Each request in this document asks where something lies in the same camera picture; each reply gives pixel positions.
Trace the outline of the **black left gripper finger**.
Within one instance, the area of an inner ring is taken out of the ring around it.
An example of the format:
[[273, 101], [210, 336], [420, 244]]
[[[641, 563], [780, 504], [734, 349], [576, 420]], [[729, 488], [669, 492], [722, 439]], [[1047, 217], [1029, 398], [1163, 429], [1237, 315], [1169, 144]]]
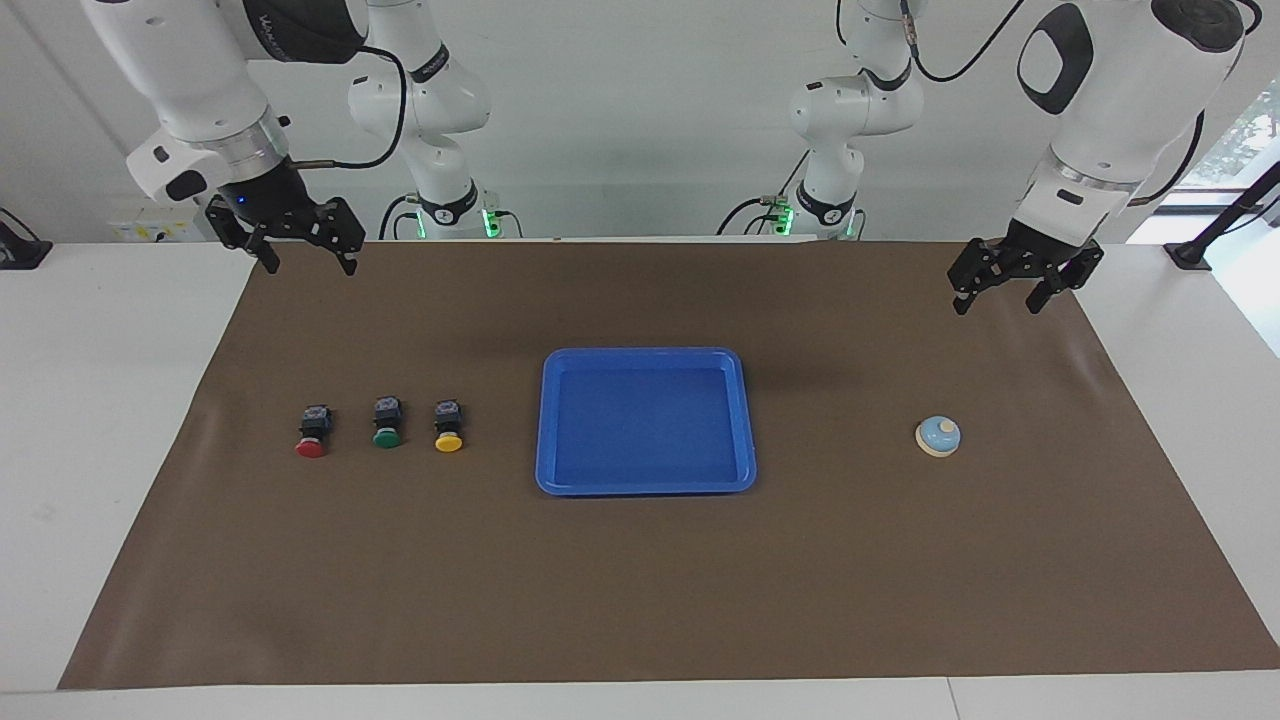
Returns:
[[1002, 284], [1010, 263], [1016, 263], [1016, 250], [1006, 249], [1002, 238], [973, 238], [965, 243], [948, 269], [954, 311], [966, 315], [980, 292]]
[[1041, 263], [1038, 270], [1039, 282], [1027, 297], [1027, 309], [1032, 314], [1039, 314], [1044, 306], [1056, 296], [1068, 290], [1080, 290], [1100, 265], [1105, 251], [1098, 245], [1087, 245], [1080, 252], [1064, 263]]

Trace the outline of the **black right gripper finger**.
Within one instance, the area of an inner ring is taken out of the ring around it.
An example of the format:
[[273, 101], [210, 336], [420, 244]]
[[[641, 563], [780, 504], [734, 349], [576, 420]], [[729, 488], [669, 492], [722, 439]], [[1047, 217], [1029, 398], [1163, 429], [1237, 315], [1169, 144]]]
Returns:
[[246, 252], [270, 275], [278, 273], [280, 259], [270, 245], [266, 231], [262, 227], [247, 231], [221, 195], [214, 195], [205, 205], [205, 218], [225, 249]]
[[342, 197], [314, 206], [312, 246], [335, 258], [347, 277], [356, 274], [366, 231]]

